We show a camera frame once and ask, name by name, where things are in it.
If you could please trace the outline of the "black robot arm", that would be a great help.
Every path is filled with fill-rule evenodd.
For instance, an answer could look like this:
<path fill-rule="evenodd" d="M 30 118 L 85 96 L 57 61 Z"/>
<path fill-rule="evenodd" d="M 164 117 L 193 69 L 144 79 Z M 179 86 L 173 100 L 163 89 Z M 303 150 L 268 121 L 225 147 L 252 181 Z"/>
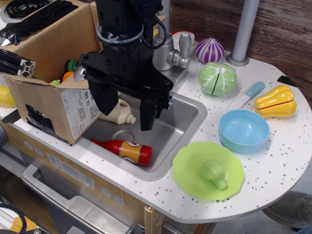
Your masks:
<path fill-rule="evenodd" d="M 140 125 L 152 129 L 163 109 L 168 109 L 173 83 L 152 62 L 157 46 L 153 28 L 161 25 L 159 0 L 98 0 L 96 33 L 100 52 L 80 56 L 83 74 L 99 110 L 108 115 L 124 93 L 141 101 Z"/>

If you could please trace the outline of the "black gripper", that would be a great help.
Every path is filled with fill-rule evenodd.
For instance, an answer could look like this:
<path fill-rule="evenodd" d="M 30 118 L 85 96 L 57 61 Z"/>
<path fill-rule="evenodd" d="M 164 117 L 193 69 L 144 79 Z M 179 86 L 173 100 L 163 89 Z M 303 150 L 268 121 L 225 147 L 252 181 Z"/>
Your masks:
<path fill-rule="evenodd" d="M 118 92 L 141 100 L 140 127 L 149 131 L 159 110 L 168 109 L 173 83 L 152 63 L 153 37 L 103 42 L 102 51 L 80 56 L 90 92 L 99 110 L 109 115 L 118 104 Z"/>

